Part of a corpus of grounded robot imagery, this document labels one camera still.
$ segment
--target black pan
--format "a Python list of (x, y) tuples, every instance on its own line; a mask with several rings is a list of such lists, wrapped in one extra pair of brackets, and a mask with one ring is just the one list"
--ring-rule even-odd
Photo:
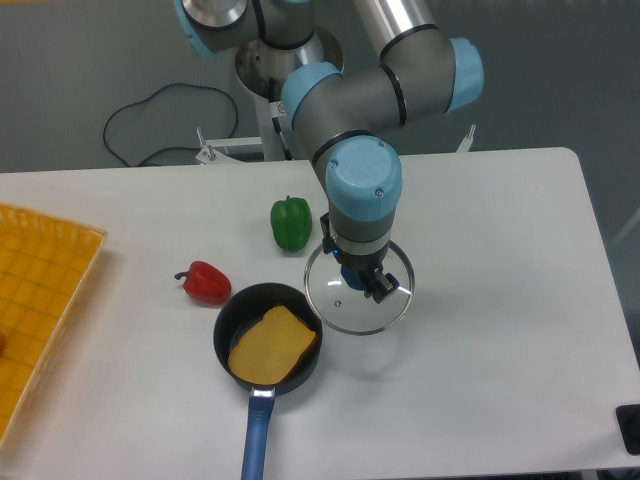
[[(229, 354), (242, 335), (259, 322), (268, 310), (278, 305), (287, 307), (318, 334), (318, 339), (283, 382), (277, 385), (247, 382), (229, 368)], [(313, 373), (322, 346), (322, 322), (313, 313), (302, 292), (279, 283), (262, 283), (236, 293), (222, 308), (213, 330), (213, 346), (222, 367), (240, 386), (251, 392), (241, 478), (259, 480), (264, 471), (267, 431), (275, 397), (298, 388)]]

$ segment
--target green bell pepper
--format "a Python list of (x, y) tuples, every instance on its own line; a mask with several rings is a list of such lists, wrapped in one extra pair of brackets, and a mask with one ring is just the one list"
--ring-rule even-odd
[(311, 209), (304, 198), (278, 200), (271, 207), (271, 229), (280, 248), (287, 252), (302, 250), (311, 235)]

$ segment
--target slice of bread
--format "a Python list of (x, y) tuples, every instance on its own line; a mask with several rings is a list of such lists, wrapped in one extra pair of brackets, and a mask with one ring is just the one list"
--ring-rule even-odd
[(247, 382), (276, 385), (296, 368), (316, 337), (286, 307), (274, 307), (240, 338), (229, 355), (229, 368)]

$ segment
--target glass lid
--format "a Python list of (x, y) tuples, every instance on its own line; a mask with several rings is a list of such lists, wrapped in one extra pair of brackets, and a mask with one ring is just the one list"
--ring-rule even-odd
[(372, 335), (395, 325), (407, 312), (415, 288), (411, 262), (395, 243), (383, 260), (384, 273), (393, 275), (399, 287), (376, 303), (367, 298), (352, 271), (341, 266), (333, 253), (318, 246), (304, 270), (304, 291), (314, 313), (327, 326), (350, 335)]

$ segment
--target red bell pepper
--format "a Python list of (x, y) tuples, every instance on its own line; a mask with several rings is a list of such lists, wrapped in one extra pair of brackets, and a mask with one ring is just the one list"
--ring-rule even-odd
[(211, 305), (222, 305), (231, 296), (231, 282), (213, 265), (196, 261), (189, 271), (174, 275), (176, 280), (187, 277), (182, 288), (191, 298)]

